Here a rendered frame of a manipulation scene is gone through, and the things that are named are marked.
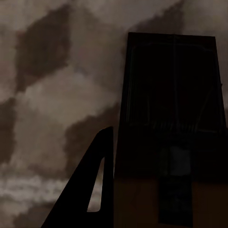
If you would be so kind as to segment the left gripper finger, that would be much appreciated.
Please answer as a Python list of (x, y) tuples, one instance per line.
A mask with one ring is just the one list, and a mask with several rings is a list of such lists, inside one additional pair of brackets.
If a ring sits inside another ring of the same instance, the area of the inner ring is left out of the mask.
[[(114, 228), (113, 126), (99, 131), (48, 214), (42, 228)], [(101, 209), (87, 207), (104, 157)]]

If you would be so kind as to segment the mousetrap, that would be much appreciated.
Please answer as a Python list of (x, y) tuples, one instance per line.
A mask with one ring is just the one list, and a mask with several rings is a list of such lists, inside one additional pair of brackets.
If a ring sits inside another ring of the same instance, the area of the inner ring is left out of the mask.
[(216, 38), (128, 32), (114, 228), (228, 228)]

